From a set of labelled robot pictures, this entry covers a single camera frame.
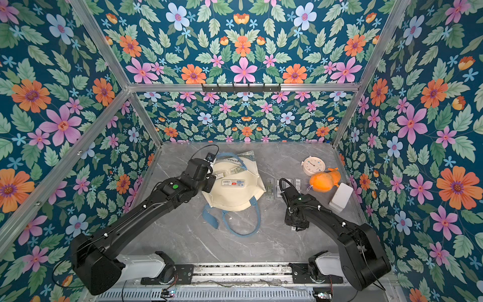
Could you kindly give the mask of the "cream canvas tote bag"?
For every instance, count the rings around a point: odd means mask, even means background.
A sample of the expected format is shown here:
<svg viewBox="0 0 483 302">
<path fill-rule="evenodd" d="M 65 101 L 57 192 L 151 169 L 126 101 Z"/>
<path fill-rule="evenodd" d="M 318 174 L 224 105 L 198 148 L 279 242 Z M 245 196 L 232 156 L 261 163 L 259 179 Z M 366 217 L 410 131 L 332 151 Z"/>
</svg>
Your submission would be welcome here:
<svg viewBox="0 0 483 302">
<path fill-rule="evenodd" d="M 245 172 L 227 176 L 222 179 L 216 179 L 210 193 L 203 193 L 207 204 L 203 208 L 202 217 L 206 223 L 214 229 L 219 228 L 219 221 L 210 213 L 212 209 L 222 211 L 222 220 L 227 230 L 240 238 L 251 237 L 255 235 L 261 226 L 261 213 L 259 200 L 266 192 L 265 185 L 260 177 L 255 153 L 250 150 L 247 152 L 234 154 L 225 152 L 216 156 L 213 168 L 214 175 L 217 171 L 229 170 L 235 167 L 246 167 Z M 242 179 L 245 180 L 245 187 L 222 187 L 223 179 Z M 253 207 L 257 215 L 257 224 L 252 232 L 240 234 L 233 230 L 226 219 L 226 215 L 231 212 L 240 212 Z"/>
</svg>

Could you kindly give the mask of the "clear compass set case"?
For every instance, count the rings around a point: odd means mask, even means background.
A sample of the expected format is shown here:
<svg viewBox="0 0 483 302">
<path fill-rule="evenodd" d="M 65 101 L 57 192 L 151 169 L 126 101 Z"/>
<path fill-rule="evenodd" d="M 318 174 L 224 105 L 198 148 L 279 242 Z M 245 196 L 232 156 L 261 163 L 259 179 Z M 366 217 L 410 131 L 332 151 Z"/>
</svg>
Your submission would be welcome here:
<svg viewBox="0 0 483 302">
<path fill-rule="evenodd" d="M 266 188 L 267 199 L 273 201 L 275 199 L 275 181 L 274 178 L 267 178 L 264 182 Z"/>
</svg>

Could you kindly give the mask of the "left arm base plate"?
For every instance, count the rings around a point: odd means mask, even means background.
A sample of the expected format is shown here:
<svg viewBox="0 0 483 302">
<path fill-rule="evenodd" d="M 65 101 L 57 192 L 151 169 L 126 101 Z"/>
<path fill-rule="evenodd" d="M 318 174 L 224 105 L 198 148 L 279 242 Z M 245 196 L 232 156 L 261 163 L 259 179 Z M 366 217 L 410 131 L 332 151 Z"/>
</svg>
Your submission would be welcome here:
<svg viewBox="0 0 483 302">
<path fill-rule="evenodd" d="M 169 264 L 155 278 L 142 278 L 141 285 L 187 285 L 194 275 L 192 264 Z"/>
</svg>

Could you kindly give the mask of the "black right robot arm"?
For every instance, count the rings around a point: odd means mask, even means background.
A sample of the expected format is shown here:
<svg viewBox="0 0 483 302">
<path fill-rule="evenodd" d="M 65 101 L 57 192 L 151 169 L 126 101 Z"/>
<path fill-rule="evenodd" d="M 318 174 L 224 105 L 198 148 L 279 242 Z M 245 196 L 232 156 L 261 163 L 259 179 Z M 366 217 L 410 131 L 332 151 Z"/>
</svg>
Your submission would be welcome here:
<svg viewBox="0 0 483 302">
<path fill-rule="evenodd" d="M 282 189 L 281 196 L 287 206 L 286 225 L 297 232 L 314 225 L 337 244 L 337 253 L 323 251 L 309 259 L 313 279 L 318 274 L 344 277 L 353 288 L 362 291 L 391 272 L 388 256 L 371 226 L 344 220 L 293 185 Z"/>
</svg>

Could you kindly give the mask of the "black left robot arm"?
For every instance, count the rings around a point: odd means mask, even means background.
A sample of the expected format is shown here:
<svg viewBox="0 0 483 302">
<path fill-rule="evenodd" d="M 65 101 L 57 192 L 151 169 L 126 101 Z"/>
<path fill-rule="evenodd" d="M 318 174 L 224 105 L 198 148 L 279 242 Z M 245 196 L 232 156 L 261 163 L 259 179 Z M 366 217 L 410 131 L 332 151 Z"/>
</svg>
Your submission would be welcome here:
<svg viewBox="0 0 483 302">
<path fill-rule="evenodd" d="M 199 192 L 210 192 L 216 180 L 214 161 L 212 153 L 204 159 L 190 159 L 180 176 L 158 183 L 148 198 L 119 220 L 92 235 L 74 238 L 70 244 L 72 268 L 91 295 L 97 296 L 131 279 L 171 281 L 174 263 L 165 253 L 123 255 L 121 252 L 160 217 L 189 202 Z"/>
</svg>

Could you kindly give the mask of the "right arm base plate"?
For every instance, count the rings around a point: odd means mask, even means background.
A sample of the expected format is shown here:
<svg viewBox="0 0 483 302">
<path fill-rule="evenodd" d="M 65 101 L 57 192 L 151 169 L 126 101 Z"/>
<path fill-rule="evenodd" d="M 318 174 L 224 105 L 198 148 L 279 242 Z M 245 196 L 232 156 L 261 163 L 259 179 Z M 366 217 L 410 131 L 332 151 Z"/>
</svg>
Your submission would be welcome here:
<svg viewBox="0 0 483 302">
<path fill-rule="evenodd" d="M 289 263 L 294 284 L 343 284 L 339 276 L 322 274 L 315 264 Z"/>
</svg>

